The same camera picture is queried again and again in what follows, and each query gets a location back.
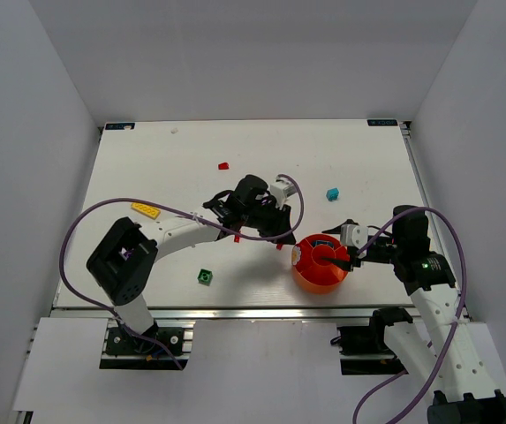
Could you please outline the red flower-print oval lego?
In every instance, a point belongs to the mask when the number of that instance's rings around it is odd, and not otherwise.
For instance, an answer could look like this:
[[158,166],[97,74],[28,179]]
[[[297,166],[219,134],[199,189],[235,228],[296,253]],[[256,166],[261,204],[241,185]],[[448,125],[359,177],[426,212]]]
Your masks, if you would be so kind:
[[291,251],[291,263],[296,266],[301,260],[302,250],[300,246],[294,246]]

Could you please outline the orange divided round container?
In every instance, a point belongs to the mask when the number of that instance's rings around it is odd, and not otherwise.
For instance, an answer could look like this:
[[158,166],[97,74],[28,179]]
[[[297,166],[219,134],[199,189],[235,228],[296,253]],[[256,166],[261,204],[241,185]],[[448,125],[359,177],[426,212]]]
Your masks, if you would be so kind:
[[[330,246],[316,246],[312,243],[317,239],[332,241],[335,248]],[[296,266],[292,266],[291,273],[294,282],[305,292],[324,295],[337,289],[347,277],[345,272],[333,264],[323,261],[321,257],[330,257],[349,260],[345,246],[340,244],[337,238],[328,234],[313,234],[300,240],[295,246],[302,250],[301,260]]]

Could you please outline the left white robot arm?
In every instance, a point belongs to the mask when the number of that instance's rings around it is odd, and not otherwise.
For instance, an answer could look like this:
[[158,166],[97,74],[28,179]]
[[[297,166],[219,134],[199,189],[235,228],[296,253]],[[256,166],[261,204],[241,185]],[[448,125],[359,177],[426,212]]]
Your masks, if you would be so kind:
[[291,206],[298,184],[279,175],[272,184],[248,174],[191,213],[176,212],[151,224],[129,217],[116,220],[87,260],[87,270],[103,289],[127,332],[151,338],[157,325],[143,291],[154,265],[162,258],[199,244],[216,242],[242,229],[258,232],[257,241],[294,245]]

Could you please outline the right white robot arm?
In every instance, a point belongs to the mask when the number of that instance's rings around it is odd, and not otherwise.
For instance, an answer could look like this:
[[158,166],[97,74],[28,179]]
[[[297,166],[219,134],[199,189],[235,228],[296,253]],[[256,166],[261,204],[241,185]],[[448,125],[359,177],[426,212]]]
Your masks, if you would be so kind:
[[506,394],[487,371],[463,317],[465,259],[460,259],[461,276],[455,277],[447,259],[430,247],[430,215],[445,218],[430,207],[396,206],[374,235],[349,219],[331,229],[349,257],[331,264],[345,271],[365,262],[392,265],[427,330],[430,343],[424,344],[403,307],[377,309],[370,319],[374,343],[391,350],[420,384],[392,422],[402,421],[426,400],[429,423],[506,423]]

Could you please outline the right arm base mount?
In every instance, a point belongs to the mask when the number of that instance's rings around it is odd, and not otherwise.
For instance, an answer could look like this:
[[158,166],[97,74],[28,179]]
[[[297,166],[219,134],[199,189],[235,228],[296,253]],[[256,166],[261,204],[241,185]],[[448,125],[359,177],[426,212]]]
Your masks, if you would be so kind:
[[369,326],[338,327],[329,343],[339,350],[342,375],[397,375],[405,371],[399,358],[376,341]]

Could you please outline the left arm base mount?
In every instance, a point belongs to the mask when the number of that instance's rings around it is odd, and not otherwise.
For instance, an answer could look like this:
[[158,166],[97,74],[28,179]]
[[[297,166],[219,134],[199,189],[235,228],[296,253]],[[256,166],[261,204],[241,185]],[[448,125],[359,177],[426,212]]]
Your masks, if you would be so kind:
[[158,324],[153,343],[134,337],[122,326],[109,323],[105,331],[99,368],[103,370],[181,371],[192,351],[193,326]]

